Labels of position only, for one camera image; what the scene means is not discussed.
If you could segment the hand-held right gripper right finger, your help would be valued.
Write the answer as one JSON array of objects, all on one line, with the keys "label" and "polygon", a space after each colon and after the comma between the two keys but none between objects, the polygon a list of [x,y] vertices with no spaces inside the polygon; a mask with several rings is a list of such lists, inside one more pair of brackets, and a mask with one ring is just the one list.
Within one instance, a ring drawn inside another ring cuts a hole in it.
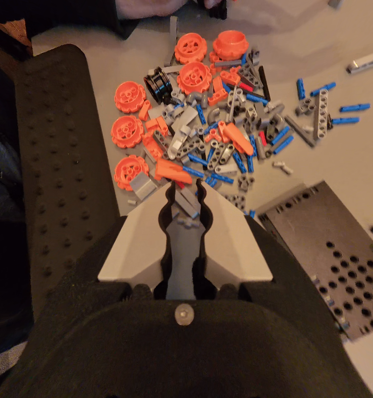
[{"label": "hand-held right gripper right finger", "polygon": [[197,180],[199,220],[204,227],[194,260],[194,296],[214,300],[223,286],[270,282],[273,274],[250,229],[250,216],[203,180]]}]

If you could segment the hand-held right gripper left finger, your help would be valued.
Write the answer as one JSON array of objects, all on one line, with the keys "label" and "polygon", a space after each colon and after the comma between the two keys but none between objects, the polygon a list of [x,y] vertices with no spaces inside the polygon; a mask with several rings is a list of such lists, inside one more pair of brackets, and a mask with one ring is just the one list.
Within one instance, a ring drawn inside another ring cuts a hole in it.
[{"label": "hand-held right gripper left finger", "polygon": [[155,299],[166,299],[173,269],[167,228],[173,221],[175,193],[175,183],[169,182],[124,217],[98,273],[99,282],[127,283],[132,289],[145,285]]}]

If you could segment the pile of small building pieces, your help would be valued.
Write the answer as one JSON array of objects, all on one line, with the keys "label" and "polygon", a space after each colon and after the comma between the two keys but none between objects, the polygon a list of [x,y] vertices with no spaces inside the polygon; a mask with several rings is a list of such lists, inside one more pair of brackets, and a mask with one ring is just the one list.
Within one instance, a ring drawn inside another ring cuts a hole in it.
[{"label": "pile of small building pieces", "polygon": [[117,109],[124,113],[113,124],[112,142],[120,149],[134,148],[143,143],[148,157],[156,163],[159,171],[156,178],[169,178],[178,184],[192,183],[192,176],[204,174],[187,166],[177,166],[174,160],[191,159],[207,167],[213,182],[233,179],[221,176],[234,158],[241,173],[246,173],[239,154],[248,157],[248,169],[254,171],[253,157],[265,159],[267,155],[283,150],[293,136],[283,139],[289,125],[275,131],[275,137],[265,139],[263,130],[254,137],[256,128],[255,105],[269,106],[262,96],[253,95],[252,87],[242,84],[244,67],[249,67],[245,52],[248,42],[237,31],[224,32],[220,36],[231,38],[235,34],[240,41],[231,45],[221,44],[215,49],[216,61],[222,66],[204,65],[207,43],[197,33],[188,33],[178,38],[178,19],[171,17],[170,38],[172,52],[179,64],[175,70],[157,68],[145,79],[147,90],[158,106],[153,108],[147,99],[144,87],[134,81],[121,83],[114,95]]}]

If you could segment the person's left hand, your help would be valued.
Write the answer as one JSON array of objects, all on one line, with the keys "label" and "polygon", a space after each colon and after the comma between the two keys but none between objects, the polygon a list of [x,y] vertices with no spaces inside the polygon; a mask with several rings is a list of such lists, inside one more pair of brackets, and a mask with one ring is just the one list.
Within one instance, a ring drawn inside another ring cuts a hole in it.
[{"label": "person's left hand", "polygon": [[120,19],[140,19],[169,16],[187,4],[188,0],[116,0]]}]

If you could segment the set of orange toothed wheels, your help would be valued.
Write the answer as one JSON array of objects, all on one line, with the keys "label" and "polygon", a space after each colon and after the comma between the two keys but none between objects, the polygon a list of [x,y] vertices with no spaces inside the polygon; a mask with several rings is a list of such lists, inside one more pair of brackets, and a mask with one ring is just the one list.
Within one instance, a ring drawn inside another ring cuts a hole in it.
[{"label": "set of orange toothed wheels", "polygon": [[203,62],[206,40],[198,33],[181,36],[174,47],[178,65],[162,68],[173,87],[171,103],[159,105],[137,82],[121,83],[114,95],[122,115],[111,129],[113,143],[122,149],[142,143],[154,162],[154,178],[173,180],[180,187],[192,184],[193,176],[204,178],[187,166],[189,160],[211,171],[228,162],[234,147],[252,155],[248,138],[233,125],[238,102],[245,101],[238,72],[248,48],[242,32],[221,32],[208,66]]}]

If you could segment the black plastic wheel rim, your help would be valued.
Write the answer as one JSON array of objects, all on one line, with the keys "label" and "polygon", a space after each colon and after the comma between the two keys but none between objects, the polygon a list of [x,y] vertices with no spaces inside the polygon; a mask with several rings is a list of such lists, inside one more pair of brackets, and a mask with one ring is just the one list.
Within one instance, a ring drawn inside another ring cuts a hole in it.
[{"label": "black plastic wheel rim", "polygon": [[172,101],[173,87],[162,68],[157,67],[153,73],[144,77],[144,83],[153,99],[160,105],[169,105]]}]

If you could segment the light grey long beam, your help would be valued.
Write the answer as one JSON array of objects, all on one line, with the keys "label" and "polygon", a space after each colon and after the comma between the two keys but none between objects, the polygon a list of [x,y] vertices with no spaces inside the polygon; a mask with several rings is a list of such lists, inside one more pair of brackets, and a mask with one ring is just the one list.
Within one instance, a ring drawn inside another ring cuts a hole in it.
[{"label": "light grey long beam", "polygon": [[364,57],[353,60],[347,67],[346,71],[349,74],[355,74],[358,72],[363,72],[373,68],[373,53],[366,55]]}]

